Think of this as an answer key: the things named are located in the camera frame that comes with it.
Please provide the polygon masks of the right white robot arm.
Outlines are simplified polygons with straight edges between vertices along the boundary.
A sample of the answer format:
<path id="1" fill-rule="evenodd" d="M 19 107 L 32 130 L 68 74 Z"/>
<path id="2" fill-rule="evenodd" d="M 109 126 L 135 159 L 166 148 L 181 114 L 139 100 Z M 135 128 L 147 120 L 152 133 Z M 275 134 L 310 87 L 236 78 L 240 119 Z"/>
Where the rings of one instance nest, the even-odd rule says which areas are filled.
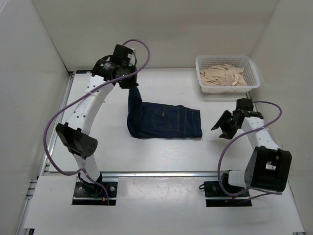
<path id="1" fill-rule="evenodd" d="M 217 177 L 222 194 L 237 197 L 249 189 L 263 192 L 265 195 L 280 195 L 286 188 L 291 166 L 291 153 L 279 147 L 270 136 L 268 127 L 282 115 L 279 105 L 273 103 L 279 111 L 278 116 L 268 122 L 260 112 L 253 109 L 254 101 L 241 98 L 236 108 L 224 111 L 212 130 L 220 129 L 220 138 L 229 140 L 223 149 L 217 166 Z M 222 160 L 228 148 L 238 139 L 246 136 L 253 150 L 248 164 L 243 170 L 230 170 L 228 179 L 222 181 Z"/>

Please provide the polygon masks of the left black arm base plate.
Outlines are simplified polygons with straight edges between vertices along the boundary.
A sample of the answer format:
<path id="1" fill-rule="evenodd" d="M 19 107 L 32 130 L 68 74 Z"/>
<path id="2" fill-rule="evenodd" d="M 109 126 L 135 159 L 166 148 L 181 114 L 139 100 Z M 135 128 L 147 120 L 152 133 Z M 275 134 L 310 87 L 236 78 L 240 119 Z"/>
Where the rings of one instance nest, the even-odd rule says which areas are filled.
<path id="1" fill-rule="evenodd" d="M 83 188 L 82 183 L 76 180 L 72 205 L 85 205 L 85 206 L 115 206 L 117 198 L 118 182 L 108 181 L 102 182 L 102 185 L 106 188 L 109 203 L 106 199 L 105 192 L 100 188 L 100 192 L 90 193 Z"/>

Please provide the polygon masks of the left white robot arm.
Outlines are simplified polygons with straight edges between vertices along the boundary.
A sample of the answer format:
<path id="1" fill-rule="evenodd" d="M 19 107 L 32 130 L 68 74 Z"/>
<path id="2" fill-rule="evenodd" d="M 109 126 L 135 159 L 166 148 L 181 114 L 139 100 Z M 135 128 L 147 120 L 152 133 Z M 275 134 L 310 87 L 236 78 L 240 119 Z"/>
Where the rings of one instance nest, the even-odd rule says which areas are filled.
<path id="1" fill-rule="evenodd" d="M 92 196 L 99 195 L 103 187 L 102 175 L 94 157 L 98 141 L 89 134 L 98 111 L 116 83 L 109 83 L 102 88 L 99 86 L 135 72 L 135 65 L 134 55 L 129 55 L 126 59 L 117 59 L 112 55 L 99 59 L 91 71 L 85 90 L 87 97 L 78 102 L 72 115 L 64 124 L 58 123 L 56 127 L 62 144 L 77 162 L 80 169 L 78 176 L 83 188 Z"/>

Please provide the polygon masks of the dark blue denim trousers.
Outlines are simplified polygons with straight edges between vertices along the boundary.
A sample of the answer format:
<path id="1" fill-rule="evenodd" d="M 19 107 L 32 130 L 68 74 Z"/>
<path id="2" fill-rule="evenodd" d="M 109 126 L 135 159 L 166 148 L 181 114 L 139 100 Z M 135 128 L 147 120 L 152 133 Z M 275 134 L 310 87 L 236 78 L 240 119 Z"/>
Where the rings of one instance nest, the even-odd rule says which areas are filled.
<path id="1" fill-rule="evenodd" d="M 127 127 L 131 136 L 138 139 L 202 137 L 200 110 L 144 102 L 137 87 L 129 89 Z"/>

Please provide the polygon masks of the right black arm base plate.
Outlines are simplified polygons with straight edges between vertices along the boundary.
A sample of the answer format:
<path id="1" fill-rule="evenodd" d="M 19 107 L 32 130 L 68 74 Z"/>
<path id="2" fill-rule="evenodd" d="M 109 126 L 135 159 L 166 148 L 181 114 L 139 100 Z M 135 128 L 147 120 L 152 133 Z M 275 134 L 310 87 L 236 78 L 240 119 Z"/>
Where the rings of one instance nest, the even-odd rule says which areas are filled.
<path id="1" fill-rule="evenodd" d="M 228 196 L 222 191 L 218 181 L 204 181 L 199 186 L 199 190 L 204 191 L 207 208 L 252 206 L 248 191 L 239 196 Z"/>

